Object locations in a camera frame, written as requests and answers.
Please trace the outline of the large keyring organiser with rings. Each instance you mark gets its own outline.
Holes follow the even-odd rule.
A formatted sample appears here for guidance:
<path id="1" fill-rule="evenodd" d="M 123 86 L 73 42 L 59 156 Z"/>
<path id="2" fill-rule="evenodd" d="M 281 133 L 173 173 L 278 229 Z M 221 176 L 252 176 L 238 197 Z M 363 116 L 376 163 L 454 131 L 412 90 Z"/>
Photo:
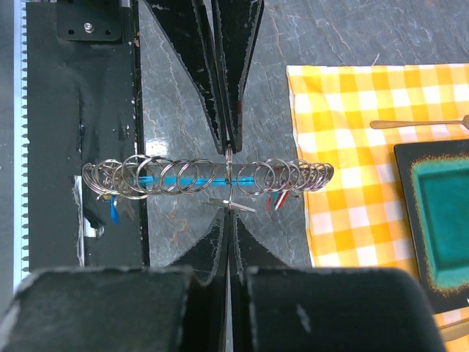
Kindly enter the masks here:
<path id="1" fill-rule="evenodd" d="M 85 185 L 98 199 L 110 202 L 114 223 L 119 221 L 117 204 L 121 199 L 192 195 L 210 187 L 226 188 L 224 200 L 230 202 L 235 202 L 236 193 L 247 197 L 268 194 L 267 209 L 278 210 L 290 196 L 323 189 L 334 173 L 332 164 L 300 158 L 234 164 L 230 150 L 222 164 L 206 158 L 171 160 L 156 155 L 132 155 L 124 161 L 106 159 L 82 168 Z"/>

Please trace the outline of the silver key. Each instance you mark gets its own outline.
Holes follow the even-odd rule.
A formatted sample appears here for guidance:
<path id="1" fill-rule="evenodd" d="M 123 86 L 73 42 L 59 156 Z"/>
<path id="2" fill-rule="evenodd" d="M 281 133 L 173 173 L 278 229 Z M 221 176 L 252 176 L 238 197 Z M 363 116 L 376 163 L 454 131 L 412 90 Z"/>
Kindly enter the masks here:
<path id="1" fill-rule="evenodd" d="M 230 210 L 238 210 L 249 213 L 256 213 L 256 210 L 250 208 L 246 205 L 241 205 L 236 202 L 230 202 L 229 200 L 209 198 L 207 201 L 203 202 L 206 205 L 212 205 L 220 208 L 228 208 Z"/>

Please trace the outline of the orange checkered cloth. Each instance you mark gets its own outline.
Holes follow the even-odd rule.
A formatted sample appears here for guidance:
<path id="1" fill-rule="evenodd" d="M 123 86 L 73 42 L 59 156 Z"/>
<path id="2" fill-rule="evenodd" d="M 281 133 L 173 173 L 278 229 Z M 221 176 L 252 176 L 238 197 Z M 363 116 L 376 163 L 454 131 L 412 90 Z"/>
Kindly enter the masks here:
<path id="1" fill-rule="evenodd" d="M 468 137 L 461 125 L 372 129 L 374 120 L 460 120 L 468 65 L 287 67 L 298 157 L 332 164 L 333 179 L 305 195 L 317 267 L 395 267 L 418 276 L 394 146 Z"/>

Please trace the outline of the gold fork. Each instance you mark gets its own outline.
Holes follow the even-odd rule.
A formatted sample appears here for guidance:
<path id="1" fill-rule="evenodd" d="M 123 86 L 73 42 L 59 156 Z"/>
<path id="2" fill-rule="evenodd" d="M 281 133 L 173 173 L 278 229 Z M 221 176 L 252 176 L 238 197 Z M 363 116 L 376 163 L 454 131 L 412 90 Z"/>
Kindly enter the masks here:
<path id="1" fill-rule="evenodd" d="M 469 116 L 465 115 L 461 120 L 441 120 L 441 121 L 387 121 L 374 120 L 369 123 L 372 129 L 392 129 L 404 127 L 416 127 L 425 125 L 462 125 L 468 129 Z"/>

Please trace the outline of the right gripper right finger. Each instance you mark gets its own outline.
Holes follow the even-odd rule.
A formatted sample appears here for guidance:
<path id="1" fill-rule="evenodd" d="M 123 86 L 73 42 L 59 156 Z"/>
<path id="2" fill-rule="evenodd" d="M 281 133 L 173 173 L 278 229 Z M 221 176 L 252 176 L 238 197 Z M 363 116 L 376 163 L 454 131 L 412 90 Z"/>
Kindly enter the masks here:
<path id="1" fill-rule="evenodd" d="M 429 302 L 397 268 L 291 268 L 229 216 L 236 351 L 443 351 Z"/>

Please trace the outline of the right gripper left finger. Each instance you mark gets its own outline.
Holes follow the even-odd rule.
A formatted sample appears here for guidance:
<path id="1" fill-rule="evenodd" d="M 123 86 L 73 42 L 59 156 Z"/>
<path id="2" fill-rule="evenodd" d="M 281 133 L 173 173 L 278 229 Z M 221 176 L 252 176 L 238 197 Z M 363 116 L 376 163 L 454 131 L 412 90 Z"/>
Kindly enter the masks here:
<path id="1" fill-rule="evenodd" d="M 229 213 L 160 268 L 30 274 L 1 317 L 3 351 L 223 351 Z"/>

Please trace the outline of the black teal square plate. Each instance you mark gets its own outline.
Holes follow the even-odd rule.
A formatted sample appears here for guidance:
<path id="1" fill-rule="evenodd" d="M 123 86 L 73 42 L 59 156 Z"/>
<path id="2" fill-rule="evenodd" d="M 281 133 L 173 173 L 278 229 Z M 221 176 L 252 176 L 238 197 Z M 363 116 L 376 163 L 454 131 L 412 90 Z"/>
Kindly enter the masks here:
<path id="1" fill-rule="evenodd" d="M 398 144 L 418 277 L 434 312 L 468 306 L 468 141 Z"/>

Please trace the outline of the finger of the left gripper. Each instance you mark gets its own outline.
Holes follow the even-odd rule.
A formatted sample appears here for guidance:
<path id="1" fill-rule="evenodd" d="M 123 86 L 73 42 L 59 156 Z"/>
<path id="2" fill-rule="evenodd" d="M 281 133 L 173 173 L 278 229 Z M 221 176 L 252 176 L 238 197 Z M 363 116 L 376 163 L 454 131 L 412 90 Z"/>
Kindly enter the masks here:
<path id="1" fill-rule="evenodd" d="M 215 148 L 226 147 L 224 107 L 218 86 L 213 33 L 203 1 L 146 2 L 170 46 L 195 87 Z"/>
<path id="2" fill-rule="evenodd" d="M 264 11 L 263 1 L 212 1 L 223 147 L 243 147 L 243 99 Z"/>

